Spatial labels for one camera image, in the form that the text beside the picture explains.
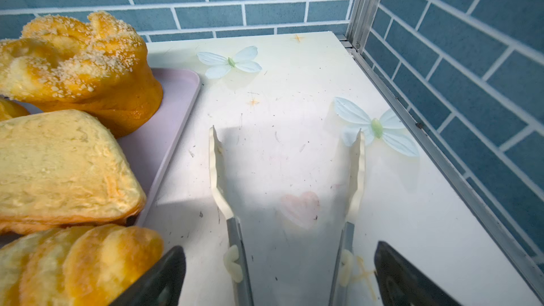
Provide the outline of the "ridged golden loaf bread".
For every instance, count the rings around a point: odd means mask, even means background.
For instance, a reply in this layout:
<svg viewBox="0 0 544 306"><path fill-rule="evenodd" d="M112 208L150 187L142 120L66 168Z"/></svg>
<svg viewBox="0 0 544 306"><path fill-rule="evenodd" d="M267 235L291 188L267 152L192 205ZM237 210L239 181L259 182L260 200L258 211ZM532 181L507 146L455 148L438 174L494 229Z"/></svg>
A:
<svg viewBox="0 0 544 306"><path fill-rule="evenodd" d="M110 305L162 257L152 229L55 228L1 248L2 305Z"/></svg>

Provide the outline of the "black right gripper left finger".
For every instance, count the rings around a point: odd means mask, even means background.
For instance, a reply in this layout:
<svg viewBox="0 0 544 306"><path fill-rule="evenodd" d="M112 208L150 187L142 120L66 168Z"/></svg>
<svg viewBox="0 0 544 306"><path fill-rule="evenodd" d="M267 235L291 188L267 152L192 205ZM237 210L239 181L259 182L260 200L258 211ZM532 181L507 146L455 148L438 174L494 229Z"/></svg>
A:
<svg viewBox="0 0 544 306"><path fill-rule="evenodd" d="M186 276L186 256L182 246L171 248L110 306L179 304Z"/></svg>

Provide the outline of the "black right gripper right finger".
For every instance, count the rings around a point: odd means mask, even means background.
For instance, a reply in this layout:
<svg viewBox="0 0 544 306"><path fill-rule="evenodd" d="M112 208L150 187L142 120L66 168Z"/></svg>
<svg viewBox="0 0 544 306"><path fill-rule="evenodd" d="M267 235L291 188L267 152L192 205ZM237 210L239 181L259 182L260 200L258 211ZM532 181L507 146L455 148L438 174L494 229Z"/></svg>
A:
<svg viewBox="0 0 544 306"><path fill-rule="evenodd" d="M384 305L460 306L387 242L378 242L374 264Z"/></svg>

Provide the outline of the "triangular pastry bread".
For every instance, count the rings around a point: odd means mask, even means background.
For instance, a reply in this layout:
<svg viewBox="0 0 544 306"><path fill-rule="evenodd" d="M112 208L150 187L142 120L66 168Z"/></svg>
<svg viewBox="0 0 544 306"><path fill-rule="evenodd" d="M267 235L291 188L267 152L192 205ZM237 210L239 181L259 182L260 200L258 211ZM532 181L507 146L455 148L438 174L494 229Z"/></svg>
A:
<svg viewBox="0 0 544 306"><path fill-rule="evenodd" d="M1 122L1 233L123 224L146 200L115 137L88 113Z"/></svg>

